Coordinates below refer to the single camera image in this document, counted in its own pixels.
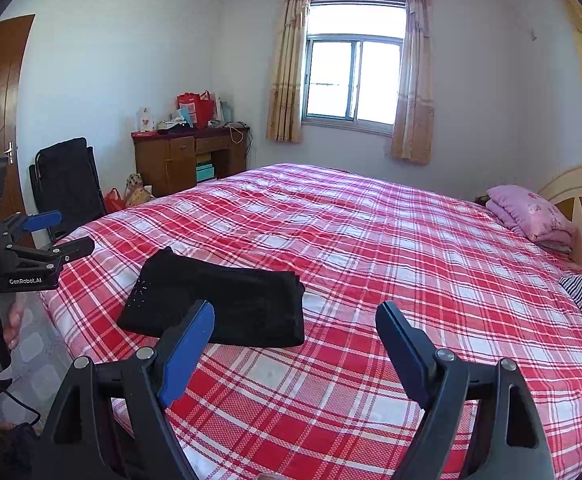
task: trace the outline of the desk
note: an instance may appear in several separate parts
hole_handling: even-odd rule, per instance
[[[246,170],[248,128],[183,130],[134,138],[136,168],[154,196],[167,196],[196,186],[196,155],[210,153],[215,176]]]

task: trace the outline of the pink folded quilt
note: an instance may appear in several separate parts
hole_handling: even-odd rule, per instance
[[[537,244],[572,247],[578,228],[550,202],[519,186],[488,190],[487,208],[511,231]]]

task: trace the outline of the plaid bedspread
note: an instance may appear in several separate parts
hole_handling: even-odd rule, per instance
[[[582,315],[558,285],[570,260],[471,203],[336,170],[281,164],[125,210],[81,228],[96,248],[43,294],[71,354],[128,357],[155,340],[115,324],[158,248],[236,267],[293,270],[306,285],[306,342],[210,345],[168,411],[201,479],[388,479],[422,413],[374,328],[394,300],[436,346],[528,381],[558,479],[582,469]],[[122,401],[114,402],[128,424]],[[456,478],[475,403],[444,478]]]

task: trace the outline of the desk drawer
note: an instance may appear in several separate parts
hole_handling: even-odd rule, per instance
[[[173,160],[182,160],[194,154],[194,137],[180,137],[169,141],[169,150]]]
[[[196,139],[196,153],[216,152],[228,150],[231,139],[229,136],[203,137]]]

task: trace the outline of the black folded clothing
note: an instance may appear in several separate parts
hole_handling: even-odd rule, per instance
[[[207,300],[215,310],[210,342],[286,348],[305,342],[304,293],[294,272],[223,267],[165,248],[145,262],[117,324],[160,337]]]

